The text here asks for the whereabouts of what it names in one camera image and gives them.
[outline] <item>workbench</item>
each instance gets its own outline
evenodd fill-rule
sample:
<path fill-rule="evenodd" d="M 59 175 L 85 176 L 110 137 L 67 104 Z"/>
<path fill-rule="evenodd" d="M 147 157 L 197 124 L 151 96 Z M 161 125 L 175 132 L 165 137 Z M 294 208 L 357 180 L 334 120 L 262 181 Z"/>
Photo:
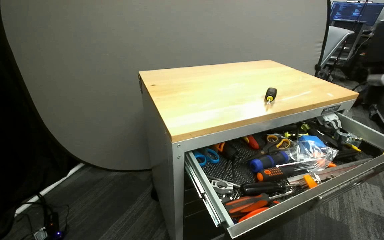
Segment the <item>workbench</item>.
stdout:
<path fill-rule="evenodd" d="M 353 91 L 271 60 L 139 71 L 138 77 L 153 184 L 171 239 L 182 239 L 183 172 L 194 164 L 185 164 L 190 151 L 325 112 L 345 112 L 357 97 Z M 273 104 L 263 101 L 269 87 L 277 89 Z M 378 137 L 370 129 L 361 132 Z M 191 175 L 205 181 L 198 165 Z M 227 228 L 231 237 L 258 225 L 253 219 L 231 223 L 217 209 L 219 203 L 205 183 L 197 189 L 214 224 Z"/>

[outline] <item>tool drawer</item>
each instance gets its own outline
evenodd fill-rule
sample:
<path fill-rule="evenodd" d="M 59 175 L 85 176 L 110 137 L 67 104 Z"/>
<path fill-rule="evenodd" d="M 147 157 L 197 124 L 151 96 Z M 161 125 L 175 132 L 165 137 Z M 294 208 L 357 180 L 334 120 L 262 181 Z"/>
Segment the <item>tool drawer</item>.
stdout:
<path fill-rule="evenodd" d="M 384 171 L 384 135 L 345 115 L 334 113 L 334 116 L 338 117 L 342 132 L 347 132 L 350 136 L 355 136 L 359 140 L 359 148 L 355 148 L 351 144 L 354 149 L 350 148 L 350 151 L 353 151 L 354 155 L 350 156 L 339 156 L 338 152 L 337 157 L 333 160 L 337 167 L 310 171 L 310 176 L 313 177 L 318 175 L 323 176 L 323 179 L 318 180 L 315 187 L 305 185 L 305 180 L 302 180 L 303 173 L 301 173 L 279 177 L 282 181 L 259 181 L 259 185 L 263 185 L 262 183 L 282 183 L 285 187 L 283 189 L 281 187 L 269 193 L 257 191 L 258 193 L 253 192 L 246 195 L 246 191 L 254 191 L 254 185 L 251 184 L 258 181 L 255 180 L 255 173 L 250 171 L 249 163 L 251 159 L 265 155 L 261 152 L 262 144 L 259 144 L 257 151 L 250 149 L 249 144 L 242 137 L 229 141 L 230 144 L 235 144 L 237 157 L 233 161 L 223 157 L 223 155 L 219 155 L 218 161 L 213 163 L 210 156 L 207 156 L 211 155 L 211 152 L 206 152 L 207 160 L 203 159 L 203 163 L 201 155 L 205 155 L 203 151 L 206 149 L 214 149 L 214 145 L 186 152 L 185 172 L 190 177 L 197 195 L 202 200 L 214 225 L 226 228 L 229 236 L 234 239 L 273 219 L 342 193 L 354 184 L 363 181 L 366 177 Z M 277 129 L 269 129 L 253 136 L 262 136 L 263 133 L 275 132 Z M 341 139 L 335 139 L 334 141 L 339 143 L 338 147 L 341 147 L 342 152 L 347 152 L 343 149 L 343 147 L 350 147 L 347 140 L 342 141 Z M 286 169 L 282 167 L 287 167 L 287 164 L 278 165 L 281 169 Z M 249 203 L 255 203 L 255 207 L 243 212 L 238 209 Z"/>

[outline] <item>dark floor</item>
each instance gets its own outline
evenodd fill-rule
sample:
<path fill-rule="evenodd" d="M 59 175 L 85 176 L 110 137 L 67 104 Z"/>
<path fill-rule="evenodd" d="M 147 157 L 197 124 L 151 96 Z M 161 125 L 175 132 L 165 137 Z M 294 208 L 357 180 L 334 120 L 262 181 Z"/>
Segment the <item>dark floor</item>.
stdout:
<path fill-rule="evenodd" d="M 365 112 L 350 115 L 363 124 L 373 124 Z M 151 200 L 150 189 L 150 172 L 110 172 L 85 165 L 45 197 L 59 213 L 61 228 L 67 224 L 66 240 L 165 240 L 161 211 Z M 227 239 L 202 215 L 199 203 L 191 197 L 187 204 L 197 205 L 183 220 L 185 239 Z M 15 217 L 3 240 L 33 239 L 30 233 L 42 225 L 41 215 L 38 205 L 27 208 Z M 384 240 L 384 172 L 302 215 L 267 224 L 241 239 Z"/>

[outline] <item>open drawer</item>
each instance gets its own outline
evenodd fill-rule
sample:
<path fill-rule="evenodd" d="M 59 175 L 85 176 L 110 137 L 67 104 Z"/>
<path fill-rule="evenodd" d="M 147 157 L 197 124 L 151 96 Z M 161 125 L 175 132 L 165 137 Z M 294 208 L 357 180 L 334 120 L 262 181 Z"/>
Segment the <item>open drawer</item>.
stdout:
<path fill-rule="evenodd" d="M 341 113 L 337 113 L 337 116 L 345 131 L 359 136 L 362 141 L 370 144 L 371 147 L 382 152 L 384 135 L 373 131 L 371 128 L 367 128 L 366 125 L 362 125 L 358 121 L 349 119 L 347 116 L 343 116 Z M 363 181 L 373 175 L 377 175 L 378 172 L 384 171 L 384 153 L 365 157 L 358 163 L 359 164 L 355 164 L 353 168 L 349 168 L 341 175 L 319 183 L 311 189 L 305 189 L 297 195 L 291 195 L 290 197 L 283 199 L 278 204 L 271 205 L 263 212 L 259 212 L 246 220 L 235 221 L 235 219 L 230 217 L 223 203 L 210 184 L 209 179 L 213 177 L 209 176 L 210 171 L 202 168 L 198 164 L 193 152 L 185 153 L 185 171 L 189 175 L 198 193 L 198 197 L 206 207 L 214 225 L 218 228 L 225 228 L 231 239 L 238 237 L 253 228 L 257 228 L 270 220 L 290 213 L 295 209 L 307 207 L 309 204 L 319 203 L 321 200 L 329 199 L 329 196 L 342 193 L 347 188 Z"/>

